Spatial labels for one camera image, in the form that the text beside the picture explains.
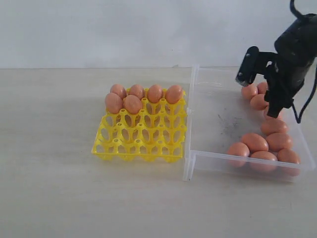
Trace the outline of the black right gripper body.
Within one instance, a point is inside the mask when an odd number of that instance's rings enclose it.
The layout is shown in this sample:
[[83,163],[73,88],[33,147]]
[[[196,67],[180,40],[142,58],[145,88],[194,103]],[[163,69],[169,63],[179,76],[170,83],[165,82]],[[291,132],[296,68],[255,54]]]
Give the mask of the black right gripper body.
[[264,76],[268,84],[264,96],[269,102],[268,116],[277,118],[282,109],[292,107],[293,98],[303,87],[305,76],[305,67],[279,65],[276,62],[268,66],[268,74]]

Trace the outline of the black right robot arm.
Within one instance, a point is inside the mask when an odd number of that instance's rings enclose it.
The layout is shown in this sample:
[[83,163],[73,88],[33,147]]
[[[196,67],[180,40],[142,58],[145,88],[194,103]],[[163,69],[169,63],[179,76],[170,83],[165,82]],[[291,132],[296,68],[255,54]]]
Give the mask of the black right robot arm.
[[296,19],[274,42],[277,54],[264,76],[268,84],[264,97],[269,102],[267,115],[272,118],[293,106],[293,98],[317,57],[317,15],[305,17]]

